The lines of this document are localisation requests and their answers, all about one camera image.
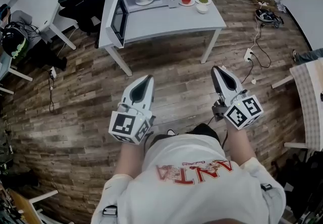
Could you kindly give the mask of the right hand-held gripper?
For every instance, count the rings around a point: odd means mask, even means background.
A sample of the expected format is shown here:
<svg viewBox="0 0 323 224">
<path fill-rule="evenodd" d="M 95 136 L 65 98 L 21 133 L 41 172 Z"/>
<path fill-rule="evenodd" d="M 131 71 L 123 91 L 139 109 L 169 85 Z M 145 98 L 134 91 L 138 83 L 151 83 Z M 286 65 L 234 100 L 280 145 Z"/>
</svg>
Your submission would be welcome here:
<svg viewBox="0 0 323 224">
<path fill-rule="evenodd" d="M 212 106 L 215 120 L 228 120 L 237 130 L 251 125 L 262 114 L 263 108 L 255 95 L 243 89 L 239 79 L 227 69 L 213 66 L 211 77 L 216 93 L 221 96 Z"/>
</svg>

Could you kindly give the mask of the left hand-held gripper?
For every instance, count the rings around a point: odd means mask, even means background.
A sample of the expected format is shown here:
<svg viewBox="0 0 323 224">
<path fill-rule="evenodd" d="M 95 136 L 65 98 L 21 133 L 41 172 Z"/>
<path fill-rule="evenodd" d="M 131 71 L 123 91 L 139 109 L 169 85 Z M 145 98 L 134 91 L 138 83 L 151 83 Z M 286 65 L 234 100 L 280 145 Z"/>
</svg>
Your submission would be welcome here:
<svg viewBox="0 0 323 224">
<path fill-rule="evenodd" d="M 146 75 L 132 82 L 123 92 L 122 102 L 112 112 L 109 134 L 116 140 L 139 145 L 151 128 L 150 110 L 154 97 L 154 77 Z"/>
</svg>

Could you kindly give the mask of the person's right forearm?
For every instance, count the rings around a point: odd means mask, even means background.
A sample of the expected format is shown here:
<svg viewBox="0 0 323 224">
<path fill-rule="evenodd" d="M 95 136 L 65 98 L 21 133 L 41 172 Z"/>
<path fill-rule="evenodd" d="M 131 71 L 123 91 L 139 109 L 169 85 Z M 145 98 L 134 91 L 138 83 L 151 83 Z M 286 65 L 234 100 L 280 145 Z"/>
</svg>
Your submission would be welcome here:
<svg viewBox="0 0 323 224">
<path fill-rule="evenodd" d="M 227 143 L 230 157 L 238 165 L 242 165 L 251 158 L 256 158 L 255 152 L 244 129 L 237 130 L 230 123 L 227 124 Z"/>
</svg>

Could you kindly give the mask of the person's left forearm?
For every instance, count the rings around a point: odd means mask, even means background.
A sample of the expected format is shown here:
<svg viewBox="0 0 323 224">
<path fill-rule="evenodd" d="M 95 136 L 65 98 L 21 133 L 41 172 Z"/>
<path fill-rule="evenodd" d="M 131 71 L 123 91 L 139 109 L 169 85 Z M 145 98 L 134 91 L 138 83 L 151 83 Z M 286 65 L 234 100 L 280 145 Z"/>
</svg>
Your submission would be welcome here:
<svg viewBox="0 0 323 224">
<path fill-rule="evenodd" d="M 143 161 L 143 145 L 122 143 L 113 178 L 130 178 L 133 183 L 138 183 Z"/>
</svg>

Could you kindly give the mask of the person's black shorts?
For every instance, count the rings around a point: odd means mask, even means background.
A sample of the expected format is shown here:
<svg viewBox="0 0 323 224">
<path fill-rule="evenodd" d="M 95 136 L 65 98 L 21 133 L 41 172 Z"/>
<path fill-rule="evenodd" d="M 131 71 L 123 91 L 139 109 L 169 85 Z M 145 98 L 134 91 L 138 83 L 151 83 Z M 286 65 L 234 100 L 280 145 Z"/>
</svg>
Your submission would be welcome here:
<svg viewBox="0 0 323 224">
<path fill-rule="evenodd" d="M 210 137 L 215 138 L 218 142 L 220 142 L 217 133 L 210 126 L 208 126 L 205 123 L 197 125 L 192 131 L 186 132 L 186 134 L 210 136 Z M 173 136 L 169 136 L 169 135 L 167 135 L 167 133 L 157 135 L 154 137 L 154 139 L 150 143 L 149 147 L 153 146 L 157 141 L 163 140 L 163 139 L 166 139 L 169 137 L 173 137 Z"/>
</svg>

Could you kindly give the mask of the black round device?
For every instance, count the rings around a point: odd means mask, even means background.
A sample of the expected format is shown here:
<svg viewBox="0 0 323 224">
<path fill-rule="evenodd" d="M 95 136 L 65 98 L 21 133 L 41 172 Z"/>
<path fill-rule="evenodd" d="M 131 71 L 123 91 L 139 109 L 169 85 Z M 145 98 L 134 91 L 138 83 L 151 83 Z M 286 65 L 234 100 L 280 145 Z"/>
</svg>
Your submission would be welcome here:
<svg viewBox="0 0 323 224">
<path fill-rule="evenodd" d="M 276 15 L 267 9 L 257 9 L 255 11 L 255 16 L 258 20 L 265 22 L 265 23 L 271 23 L 275 20 Z"/>
</svg>

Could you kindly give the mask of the checkered cloth table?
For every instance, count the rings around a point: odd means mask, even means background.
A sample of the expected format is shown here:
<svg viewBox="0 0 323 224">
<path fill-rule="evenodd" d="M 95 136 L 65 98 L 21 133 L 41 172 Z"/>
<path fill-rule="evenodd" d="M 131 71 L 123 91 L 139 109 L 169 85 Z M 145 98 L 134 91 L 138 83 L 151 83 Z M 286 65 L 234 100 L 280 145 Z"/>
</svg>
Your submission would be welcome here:
<svg viewBox="0 0 323 224">
<path fill-rule="evenodd" d="M 294 81 L 300 97 L 305 142 L 286 142 L 285 147 L 323 151 L 323 58 L 290 69 L 290 75 L 273 83 L 278 88 Z"/>
</svg>

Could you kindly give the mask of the black office chair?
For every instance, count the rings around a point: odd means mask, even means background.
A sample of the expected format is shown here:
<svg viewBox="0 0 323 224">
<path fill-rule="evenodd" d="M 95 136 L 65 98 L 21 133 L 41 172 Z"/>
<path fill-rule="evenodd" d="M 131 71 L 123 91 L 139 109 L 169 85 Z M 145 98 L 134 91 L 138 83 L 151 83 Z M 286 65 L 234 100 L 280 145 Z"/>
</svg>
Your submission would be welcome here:
<svg viewBox="0 0 323 224">
<path fill-rule="evenodd" d="M 59 15 L 73 19 L 88 36 L 96 33 L 95 48 L 99 45 L 100 23 L 94 24 L 92 18 L 102 20 L 105 0 L 58 0 L 62 9 Z"/>
</svg>

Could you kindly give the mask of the person's white t-shirt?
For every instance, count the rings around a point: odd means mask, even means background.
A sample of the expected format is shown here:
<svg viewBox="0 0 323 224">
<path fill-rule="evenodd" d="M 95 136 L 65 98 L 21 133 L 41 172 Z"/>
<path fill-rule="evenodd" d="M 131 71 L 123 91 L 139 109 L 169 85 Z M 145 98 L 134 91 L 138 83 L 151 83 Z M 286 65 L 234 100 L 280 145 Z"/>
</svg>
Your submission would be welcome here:
<svg viewBox="0 0 323 224">
<path fill-rule="evenodd" d="M 157 141 L 142 165 L 138 183 L 112 177 L 103 188 L 91 224 L 203 224 L 234 219 L 244 224 L 278 224 L 283 187 L 251 158 L 227 160 L 213 137 L 182 134 Z M 260 184 L 271 184 L 264 191 Z M 117 217 L 102 215 L 109 205 Z"/>
</svg>

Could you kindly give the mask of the black bag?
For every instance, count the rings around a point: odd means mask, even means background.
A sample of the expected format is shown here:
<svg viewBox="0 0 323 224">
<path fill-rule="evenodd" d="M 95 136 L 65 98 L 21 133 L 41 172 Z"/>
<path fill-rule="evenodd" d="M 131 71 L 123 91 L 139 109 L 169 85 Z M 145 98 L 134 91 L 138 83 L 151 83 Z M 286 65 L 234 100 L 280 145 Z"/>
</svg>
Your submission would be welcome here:
<svg viewBox="0 0 323 224">
<path fill-rule="evenodd" d="M 277 181 L 286 194 L 286 206 L 290 208 L 294 224 L 323 224 L 323 151 L 311 156 L 305 150 L 304 159 L 298 155 L 286 160 L 284 166 L 275 167 Z"/>
</svg>

